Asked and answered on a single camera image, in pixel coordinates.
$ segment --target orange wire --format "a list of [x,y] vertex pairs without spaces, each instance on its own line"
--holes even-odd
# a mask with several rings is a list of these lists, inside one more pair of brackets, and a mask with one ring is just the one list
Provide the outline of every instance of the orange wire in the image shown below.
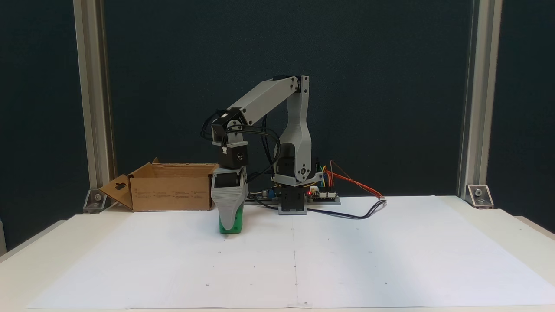
[[343,177],[342,175],[339,175],[339,174],[337,174],[337,173],[331,173],[331,171],[329,171],[329,170],[327,170],[327,169],[326,169],[326,173],[328,174],[328,176],[329,176],[329,175],[333,175],[334,177],[338,177],[338,178],[340,178],[340,179],[342,179],[342,180],[355,183],[356,185],[358,185],[358,186],[360,186],[360,187],[366,189],[367,191],[369,191],[370,193],[372,193],[373,195],[375,195],[375,196],[378,197],[378,198],[384,198],[384,196],[383,196],[380,192],[376,191],[375,189],[373,189],[373,188],[371,188],[371,187],[369,187],[369,186],[367,186],[367,185],[364,185],[364,184],[362,184],[362,183],[360,183],[360,182],[357,182],[357,181],[355,181],[355,180],[353,180],[353,179],[350,179],[350,178],[347,178],[347,177]]

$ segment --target green object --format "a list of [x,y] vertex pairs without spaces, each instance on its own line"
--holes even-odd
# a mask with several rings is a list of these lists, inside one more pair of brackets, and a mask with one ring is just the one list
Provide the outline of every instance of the green object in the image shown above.
[[224,226],[221,224],[221,219],[218,218],[218,220],[220,220],[220,233],[222,234],[237,234],[237,233],[241,233],[241,230],[243,229],[243,205],[239,206],[239,209],[237,209],[237,213],[235,214],[235,222],[233,223],[233,227],[229,230],[224,229]]

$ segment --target metal bracket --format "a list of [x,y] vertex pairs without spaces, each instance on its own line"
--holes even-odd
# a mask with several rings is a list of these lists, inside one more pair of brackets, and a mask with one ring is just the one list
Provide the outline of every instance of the metal bracket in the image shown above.
[[107,196],[97,189],[92,189],[87,192],[87,198],[83,205],[84,214],[101,213],[106,209]]
[[476,209],[495,209],[487,185],[468,185],[467,188],[466,202]]

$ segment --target white table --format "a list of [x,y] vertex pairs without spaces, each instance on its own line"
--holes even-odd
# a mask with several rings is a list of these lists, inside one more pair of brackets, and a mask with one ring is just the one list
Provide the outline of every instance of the white table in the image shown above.
[[[440,197],[466,220],[525,263],[546,281],[555,285],[555,240],[528,226],[503,210],[476,210],[455,196]],[[0,263],[0,311],[31,311],[25,307],[48,285],[95,246],[123,220],[131,216],[122,207],[97,215],[76,215],[22,250],[4,257]],[[199,309],[198,312],[224,309]],[[252,309],[236,309],[252,312]],[[555,311],[550,306],[472,307],[472,308],[371,308],[368,311]],[[94,312],[119,310],[49,310],[41,312]],[[191,309],[174,311],[194,312]]]

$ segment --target cable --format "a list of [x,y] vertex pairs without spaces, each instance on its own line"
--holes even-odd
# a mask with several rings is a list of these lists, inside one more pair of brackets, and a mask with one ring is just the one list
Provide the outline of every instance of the cable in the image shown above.
[[376,191],[375,189],[373,189],[373,188],[371,188],[371,187],[368,187],[368,186],[366,186],[366,185],[364,185],[364,184],[362,184],[362,183],[360,183],[360,182],[357,182],[357,181],[355,181],[355,180],[353,180],[353,179],[345,178],[345,177],[343,177],[342,175],[339,175],[339,174],[337,174],[337,173],[334,173],[334,177],[340,178],[340,179],[345,180],[345,181],[349,181],[349,182],[355,183],[356,185],[360,186],[363,190],[365,190],[365,191],[371,193],[372,195],[374,195],[374,196],[377,197],[377,198],[385,198],[380,192]]
[[328,182],[330,182],[329,183],[330,187],[334,187],[334,183],[335,183],[335,181],[334,181],[334,168],[331,166],[331,159],[330,159],[330,170],[331,170],[331,176],[328,175],[327,178],[328,178]]
[[[272,209],[272,210],[277,210],[277,207],[272,207],[269,206],[261,201],[258,200],[258,198],[254,197],[253,195],[249,194],[248,197],[250,197],[252,200],[254,200],[255,202],[257,202],[259,205],[262,205],[266,208]],[[368,210],[368,212],[364,215],[353,215],[353,214],[348,214],[348,213],[340,213],[340,212],[331,212],[328,210],[320,210],[320,209],[313,209],[313,208],[308,208],[307,210],[310,212],[317,212],[317,213],[321,213],[321,214],[327,214],[327,215],[331,215],[334,217],[341,217],[341,218],[346,218],[346,219],[354,219],[354,220],[363,220],[363,219],[367,219],[369,217],[371,217],[374,213],[376,213],[377,209],[382,206],[385,205],[387,203],[387,201],[385,199],[380,199],[378,200],[371,208],[370,210]]]
[[[268,123],[268,114],[264,115],[264,118],[262,119],[262,128],[266,128],[267,123]],[[268,138],[265,136],[261,136],[260,140],[262,141],[262,147],[264,148],[264,154],[266,155],[268,162],[272,163],[272,157],[270,156],[270,146],[268,145]]]
[[330,163],[333,163],[334,165],[336,165],[347,177],[343,177],[342,175],[339,175],[339,174],[337,174],[337,173],[333,173],[333,172],[327,170],[326,173],[328,174],[328,177],[329,177],[329,175],[332,175],[333,177],[337,177],[337,178],[343,179],[343,180],[345,180],[345,181],[349,181],[349,182],[355,183],[355,184],[358,185],[361,189],[363,189],[363,190],[365,190],[365,191],[367,191],[367,192],[373,194],[375,197],[377,197],[377,198],[385,198],[380,192],[376,191],[375,189],[373,189],[373,188],[371,188],[371,187],[369,187],[369,186],[366,186],[366,185],[364,185],[364,184],[362,184],[362,183],[360,183],[360,182],[357,182],[357,181],[351,179],[351,177],[350,177],[349,175],[347,175],[347,173],[346,173],[343,169],[341,169],[341,167],[340,167],[335,161],[331,160]]
[[[269,131],[269,132],[265,132],[265,131],[256,131],[256,130],[248,130],[248,128],[262,129],[262,130]],[[266,169],[264,169],[264,170],[263,170],[262,172],[260,172],[260,173],[249,175],[249,176],[247,177],[247,180],[246,180],[247,183],[252,182],[254,179],[258,178],[258,177],[261,176],[263,173],[266,173],[266,172],[268,172],[269,170],[271,170],[272,167],[274,166],[274,164],[275,164],[276,162],[278,162],[278,157],[279,157],[279,155],[280,155],[280,153],[281,153],[281,143],[280,143],[280,141],[279,141],[279,136],[278,136],[278,134],[277,134],[275,131],[273,131],[272,129],[269,129],[269,128],[266,128],[266,127],[257,127],[257,126],[254,126],[254,125],[236,124],[236,125],[232,125],[232,126],[227,127],[226,130],[225,130],[225,133],[226,133],[226,134],[229,134],[229,133],[260,134],[260,135],[263,135],[263,136],[272,138],[272,139],[275,141],[275,143],[276,143],[277,153],[276,153],[276,156],[274,157],[274,159],[271,161],[270,165],[269,165],[268,167],[266,167]],[[225,146],[227,145],[227,143],[226,143],[226,138],[227,138],[226,135],[222,138],[221,143],[222,143],[222,146],[223,146],[223,147],[225,147]]]
[[340,212],[331,212],[331,211],[328,211],[328,210],[312,209],[312,208],[308,208],[308,211],[317,212],[317,213],[321,213],[321,214],[327,214],[327,215],[333,215],[335,217],[342,217],[342,218],[347,218],[347,219],[363,220],[363,219],[367,219],[370,216],[372,216],[376,212],[378,207],[381,206],[381,205],[384,205],[385,203],[387,203],[387,201],[385,199],[378,200],[370,208],[370,210],[368,210],[368,212],[365,215],[361,215],[361,216],[347,214],[347,213],[340,213]]
[[221,109],[217,109],[215,113],[213,113],[212,115],[210,115],[210,117],[208,117],[204,123],[203,126],[200,128],[200,137],[205,139],[205,140],[209,140],[212,141],[212,133],[211,132],[207,132],[206,128],[208,127],[208,125],[212,122],[213,118],[218,116],[218,118],[220,118],[225,112],[227,112],[227,110],[221,110]]
[[277,210],[277,209],[278,209],[277,207],[272,207],[272,206],[266,205],[265,203],[259,201],[258,198],[252,196],[251,194],[249,194],[248,197],[250,197],[252,200],[254,200],[255,202],[257,202],[259,205],[262,205],[262,206],[264,206],[264,207],[266,207],[266,208],[269,208],[269,209],[272,209],[272,210]]

